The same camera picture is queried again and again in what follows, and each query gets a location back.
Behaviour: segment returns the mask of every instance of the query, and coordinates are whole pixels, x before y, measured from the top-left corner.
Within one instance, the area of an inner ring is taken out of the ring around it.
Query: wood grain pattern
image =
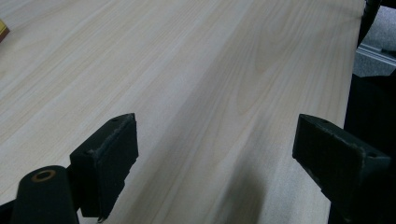
[[[107,223],[326,223],[291,149],[300,113],[343,125],[362,5],[1,1],[0,203],[135,112],[140,157]]]

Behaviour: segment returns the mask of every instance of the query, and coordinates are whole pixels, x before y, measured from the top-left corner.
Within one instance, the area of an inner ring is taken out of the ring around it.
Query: wood surface
[[[300,113],[344,123],[363,4],[1,0],[0,203],[135,112],[106,223],[327,223],[291,150]]]

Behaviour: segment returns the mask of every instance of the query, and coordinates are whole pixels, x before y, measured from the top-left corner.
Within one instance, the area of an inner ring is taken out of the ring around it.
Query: yellow object
[[[9,33],[9,30],[5,23],[0,20],[0,42],[6,37]]]

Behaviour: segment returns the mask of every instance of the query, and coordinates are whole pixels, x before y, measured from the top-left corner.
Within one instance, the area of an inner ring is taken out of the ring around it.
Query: black object
[[[292,155],[332,202],[329,223],[396,223],[387,154],[327,120],[300,115]]]
[[[378,150],[396,153],[396,76],[352,76],[344,129]]]
[[[134,114],[111,119],[73,151],[67,169],[48,166],[26,175],[17,199],[0,206],[0,223],[78,223],[79,208],[84,217],[104,220],[137,157]]]
[[[395,0],[382,0],[381,6],[396,8],[396,1]]]
[[[373,25],[375,16],[381,6],[381,1],[382,0],[366,0],[366,6],[364,8],[363,16],[361,17],[361,30],[359,32],[358,46],[361,44],[361,41]]]

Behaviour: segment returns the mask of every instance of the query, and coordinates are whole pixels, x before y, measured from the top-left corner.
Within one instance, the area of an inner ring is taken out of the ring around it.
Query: black machine part
[[[0,206],[0,224],[78,223],[106,219],[138,157],[136,120],[126,114],[109,120],[70,155],[70,166],[48,166],[26,175],[16,200]]]
[[[292,156],[344,223],[388,223],[381,220],[389,220],[386,213],[394,201],[390,156],[308,115],[299,117]]]
[[[359,32],[358,46],[361,44],[361,41],[363,41],[364,37],[366,37],[367,33],[369,32],[370,27],[373,25],[375,16],[378,13],[379,7],[381,6],[381,2],[382,0],[366,0],[366,5],[361,17],[361,29]]]

